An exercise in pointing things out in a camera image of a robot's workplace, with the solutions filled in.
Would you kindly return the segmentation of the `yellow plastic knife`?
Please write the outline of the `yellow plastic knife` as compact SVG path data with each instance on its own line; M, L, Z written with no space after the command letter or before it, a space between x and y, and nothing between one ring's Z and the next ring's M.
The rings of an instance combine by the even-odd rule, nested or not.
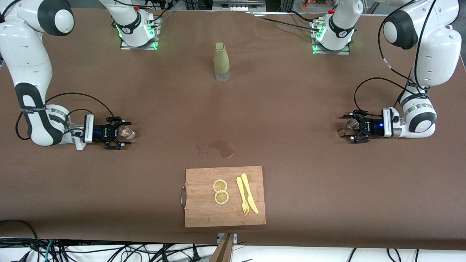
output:
M247 197L247 201L248 201L248 204L249 206L251 207L251 209L256 213L258 214L258 208L256 207L256 204L255 204L255 201L253 199L253 196L252 196L252 192L251 192L251 189L250 189L250 185L249 185L249 180L248 180L248 177L246 174L241 174L241 179L243 180L243 184L246 188L246 191L248 193L248 197Z

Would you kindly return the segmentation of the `grey metal equipment box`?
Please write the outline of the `grey metal equipment box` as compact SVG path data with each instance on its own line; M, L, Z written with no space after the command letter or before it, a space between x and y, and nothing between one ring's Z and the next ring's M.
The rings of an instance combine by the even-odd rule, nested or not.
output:
M212 10L266 12L266 0L212 0Z

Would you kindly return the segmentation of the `wooden cutting board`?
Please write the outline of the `wooden cutting board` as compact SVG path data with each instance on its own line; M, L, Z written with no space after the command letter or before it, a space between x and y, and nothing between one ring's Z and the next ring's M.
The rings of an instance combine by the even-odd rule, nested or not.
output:
M183 203L185 227L240 227L266 224L264 184L261 166L235 166L218 168L190 168L185 171ZM246 174L258 214L249 206L244 215L236 178ZM219 205L214 200L213 183L225 180L229 200Z

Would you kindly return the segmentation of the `wet spill stain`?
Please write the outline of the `wet spill stain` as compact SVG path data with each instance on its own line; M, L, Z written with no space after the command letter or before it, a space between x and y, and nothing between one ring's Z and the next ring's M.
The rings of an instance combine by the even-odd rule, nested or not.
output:
M229 159L234 155L234 150L227 141L219 140L208 144L196 145L198 155L218 154L223 159Z

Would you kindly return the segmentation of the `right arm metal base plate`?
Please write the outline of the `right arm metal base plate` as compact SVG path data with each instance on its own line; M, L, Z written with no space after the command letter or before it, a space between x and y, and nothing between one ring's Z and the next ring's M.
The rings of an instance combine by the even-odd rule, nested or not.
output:
M132 34L127 35L118 28L121 39L120 49L157 50L161 30L161 17L148 14Z

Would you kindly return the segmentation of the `steel jigger measuring cup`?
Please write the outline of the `steel jigger measuring cup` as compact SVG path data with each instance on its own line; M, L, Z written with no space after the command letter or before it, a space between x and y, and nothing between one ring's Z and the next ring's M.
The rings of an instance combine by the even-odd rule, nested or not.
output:
M354 136L359 131L359 123L354 118L347 119L347 122L343 128L337 130L337 135L340 137L344 136Z

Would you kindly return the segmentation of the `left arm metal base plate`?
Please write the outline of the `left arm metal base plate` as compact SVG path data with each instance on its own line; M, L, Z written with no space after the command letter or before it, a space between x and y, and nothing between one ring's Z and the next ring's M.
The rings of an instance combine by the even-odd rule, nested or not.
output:
M311 30L311 39L312 39L312 50L314 54L325 54L325 55L349 55L351 53L350 42L351 37L346 40L346 45L340 50L330 50L323 46L319 41L326 33L326 28L323 20L314 19L312 22L309 22L310 28L317 29L318 31Z

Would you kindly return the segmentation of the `yellow plastic fork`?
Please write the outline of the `yellow plastic fork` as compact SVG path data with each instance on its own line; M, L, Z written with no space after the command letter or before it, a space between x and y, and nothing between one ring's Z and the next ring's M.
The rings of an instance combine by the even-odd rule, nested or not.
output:
M242 210L243 210L244 215L247 216L247 215L250 214L250 212L249 212L249 204L246 201L243 180L242 180L241 177L237 177L236 182L237 182L238 190L240 192L240 197L241 197L241 200L242 200L242 204L241 204Z

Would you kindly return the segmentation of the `upright wooden post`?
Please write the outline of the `upright wooden post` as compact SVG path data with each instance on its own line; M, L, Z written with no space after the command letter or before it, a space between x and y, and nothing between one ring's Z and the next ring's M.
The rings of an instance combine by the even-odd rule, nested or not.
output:
M233 247L233 234L226 233L220 244L217 245L209 262L231 262Z

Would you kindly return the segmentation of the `green sleeved glass bottle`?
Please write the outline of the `green sleeved glass bottle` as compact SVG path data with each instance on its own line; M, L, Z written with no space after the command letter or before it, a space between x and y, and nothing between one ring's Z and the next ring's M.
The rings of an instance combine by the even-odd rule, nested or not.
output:
M227 82L230 78L230 63L224 43L215 43L213 64L216 80Z

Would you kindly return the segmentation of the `brown table cover sheet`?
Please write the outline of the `brown table cover sheet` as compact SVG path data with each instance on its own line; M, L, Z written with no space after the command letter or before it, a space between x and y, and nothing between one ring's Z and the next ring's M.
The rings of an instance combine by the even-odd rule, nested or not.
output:
M157 50L121 50L107 10L74 8L70 35L45 35L52 103L133 123L125 150L20 140L20 112L0 70L0 221L40 238L213 243L185 228L187 168L261 166L266 224L232 227L248 245L466 249L466 70L430 89L437 128L424 139L352 144L337 135L360 82L404 81L378 51L382 16L359 19L350 55L318 55L303 29L247 13L176 11ZM230 78L214 71L224 43ZM227 141L234 155L198 155Z

